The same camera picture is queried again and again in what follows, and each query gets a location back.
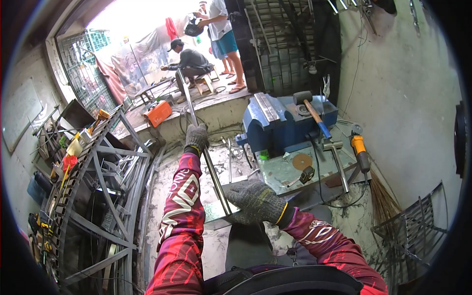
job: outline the baseball cap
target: baseball cap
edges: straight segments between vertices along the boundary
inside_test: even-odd
[[[170,49],[167,50],[167,52],[170,52],[172,49],[175,49],[177,45],[183,44],[182,40],[180,39],[174,39],[170,42]]]

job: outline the helmet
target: helmet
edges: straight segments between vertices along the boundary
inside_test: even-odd
[[[193,17],[187,22],[187,25],[185,26],[184,34],[187,36],[191,37],[196,37],[203,33],[203,28],[199,28],[196,24],[195,21],[197,19]]]

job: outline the blue bench vise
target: blue bench vise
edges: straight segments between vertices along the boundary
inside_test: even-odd
[[[337,108],[324,95],[314,95],[310,102],[315,110],[321,103],[324,116],[318,114],[324,124],[336,124]],[[318,138],[320,128],[313,117],[307,114],[306,108],[304,111],[297,112],[292,96],[276,98],[256,93],[249,99],[249,105],[244,111],[245,133],[236,136],[236,143],[239,146],[248,143],[254,153],[268,150],[271,158],[305,148],[311,144],[306,135]]]

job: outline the wooden stool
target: wooden stool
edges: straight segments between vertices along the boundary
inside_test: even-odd
[[[207,84],[208,90],[203,91],[202,87],[201,87],[201,84]],[[210,93],[215,92],[214,89],[213,89],[213,86],[211,85],[211,79],[210,79],[209,74],[200,75],[197,78],[195,78],[195,87],[197,87],[198,93],[200,93],[200,95],[202,95],[203,93],[206,93],[208,91]]]
[[[211,81],[212,81],[212,82],[219,81],[219,74],[218,74],[218,72],[216,71],[215,66],[213,66],[213,70],[210,71],[210,73],[208,73],[208,75],[210,75],[211,72],[215,72],[215,75],[216,75],[216,78],[212,78],[212,77],[210,76]]]

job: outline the work glove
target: work glove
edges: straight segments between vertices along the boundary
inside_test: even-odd
[[[270,186],[258,180],[231,186],[226,198],[241,209],[228,217],[231,222],[249,225],[269,221],[286,228],[295,213],[293,206],[279,199]]]
[[[209,145],[207,129],[208,127],[204,123],[201,123],[198,127],[190,124],[187,128],[184,152],[191,150],[189,148],[194,148],[198,153],[198,157],[200,157],[205,147]]]

